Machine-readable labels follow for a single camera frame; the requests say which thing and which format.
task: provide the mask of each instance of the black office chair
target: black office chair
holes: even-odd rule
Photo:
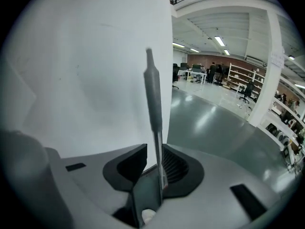
[[[179,72],[179,67],[174,66],[174,67],[173,67],[173,83],[178,81],[178,72]]]
[[[243,96],[239,97],[239,99],[243,99],[244,102],[247,101],[248,103],[250,103],[249,100],[246,99],[246,97],[251,97],[254,87],[255,86],[254,86],[253,82],[247,83],[247,88],[244,91],[241,91],[241,94],[243,94]]]

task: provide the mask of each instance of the white column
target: white column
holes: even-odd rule
[[[280,80],[282,71],[281,66],[284,66],[284,61],[280,63],[281,65],[278,63],[274,64],[274,60],[272,60],[271,57],[271,53],[278,56],[283,55],[281,30],[277,14],[273,11],[267,10],[267,18],[269,20],[268,67],[261,94],[253,111],[251,112],[251,115],[248,118],[249,123],[255,127],[261,123],[264,115],[267,113],[268,108],[270,107]]]

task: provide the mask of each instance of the black slot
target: black slot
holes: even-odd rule
[[[266,212],[266,208],[244,184],[230,187],[230,189],[251,220],[255,220]]]
[[[70,172],[70,171],[81,169],[81,168],[84,168],[84,167],[86,167],[85,164],[78,163],[78,164],[75,164],[75,165],[66,166],[66,169],[67,169],[67,171]]]

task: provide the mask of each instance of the shelving unit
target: shelving unit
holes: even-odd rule
[[[228,74],[228,78],[231,79],[230,83],[235,84],[235,85],[239,85],[239,83],[242,85],[246,85],[250,81],[254,82],[255,91],[252,91],[252,93],[253,93],[252,97],[254,97],[255,95],[258,95],[261,92],[261,89],[264,84],[264,82],[261,82],[260,80],[256,79],[256,77],[260,77],[263,79],[265,78],[264,76],[258,74],[256,71],[250,71],[248,69],[230,64],[230,70],[229,70],[229,74]]]

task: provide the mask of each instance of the fluorescent light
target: fluorescent light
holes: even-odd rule
[[[173,42],[173,45],[174,45],[174,46],[177,46],[177,47],[184,48],[184,46],[183,46],[183,45],[180,45],[180,44],[177,44],[177,43],[174,43],[174,42]]]
[[[218,43],[224,47],[224,42],[221,40],[219,36],[215,36],[215,39],[218,41]]]
[[[297,87],[299,87],[299,88],[305,89],[305,86],[301,86],[301,85],[298,85],[298,84],[295,84],[295,86],[297,86]]]
[[[191,50],[192,50],[192,51],[194,51],[194,52],[199,52],[199,51],[197,51],[197,50],[196,50],[196,49],[194,49],[194,48],[191,48]]]

